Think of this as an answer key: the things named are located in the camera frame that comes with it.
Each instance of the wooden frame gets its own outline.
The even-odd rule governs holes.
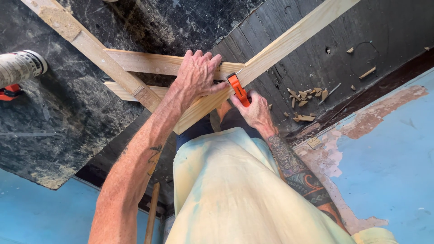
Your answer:
[[[106,49],[55,0],[33,0],[31,3],[21,1],[119,83],[127,93],[148,110],[154,111],[161,98],[128,71],[176,75],[182,57]],[[246,64],[222,63],[215,78],[224,80],[228,74],[239,72],[237,76],[240,83],[243,87],[246,86],[359,1],[324,1]],[[217,94],[199,98],[182,115],[174,131],[181,134],[227,100],[231,94],[232,88],[227,88]]]

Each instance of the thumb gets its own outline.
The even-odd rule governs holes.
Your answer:
[[[240,110],[241,107],[243,107],[243,104],[241,103],[241,101],[237,98],[237,96],[235,95],[230,95],[229,99],[231,100],[231,102],[233,103],[233,105]]]
[[[226,87],[228,87],[229,86],[229,82],[221,82],[220,84],[217,84],[217,85],[212,85],[211,87],[210,87],[210,94],[214,94],[214,93],[217,93],[217,92],[219,92],[219,91],[221,91],[221,90],[223,90],[223,89],[225,89]]]

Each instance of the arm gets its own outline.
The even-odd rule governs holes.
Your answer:
[[[218,92],[213,85],[221,56],[187,51],[178,76],[146,123],[125,147],[96,202],[89,243],[136,243],[138,203],[145,193],[167,137],[196,96]]]
[[[249,95],[252,102],[247,108],[241,104],[236,96],[231,96],[230,99],[246,122],[257,129],[265,139],[287,183],[346,231],[339,211],[327,190],[285,140],[279,137],[279,131],[271,120],[267,100],[256,91],[250,91]]]

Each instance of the leg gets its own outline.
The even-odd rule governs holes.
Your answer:
[[[250,125],[247,124],[246,120],[240,114],[238,109],[232,108],[227,101],[222,104],[221,109],[218,109],[217,113],[220,116],[221,131],[228,130],[230,128],[241,127],[249,135],[250,138],[259,138],[265,141],[259,131],[257,131],[255,128],[250,127]]]
[[[210,114],[205,115],[205,117],[201,118],[194,125],[188,128],[186,131],[181,133],[180,135],[176,135],[176,152],[178,149],[186,142],[195,139],[201,135],[214,133],[214,130],[211,126],[210,122]]]

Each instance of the caulk tube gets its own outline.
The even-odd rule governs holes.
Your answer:
[[[31,79],[47,71],[47,62],[30,50],[0,55],[0,88]]]

